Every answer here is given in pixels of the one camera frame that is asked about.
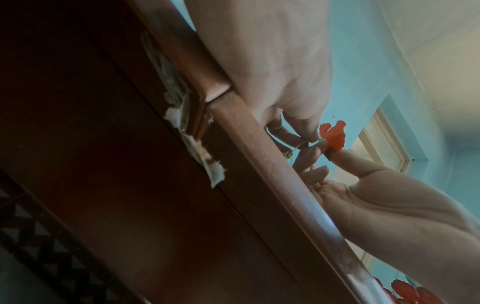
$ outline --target white ceiling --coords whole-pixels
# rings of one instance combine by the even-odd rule
[[[377,0],[461,147],[480,147],[480,0]]]

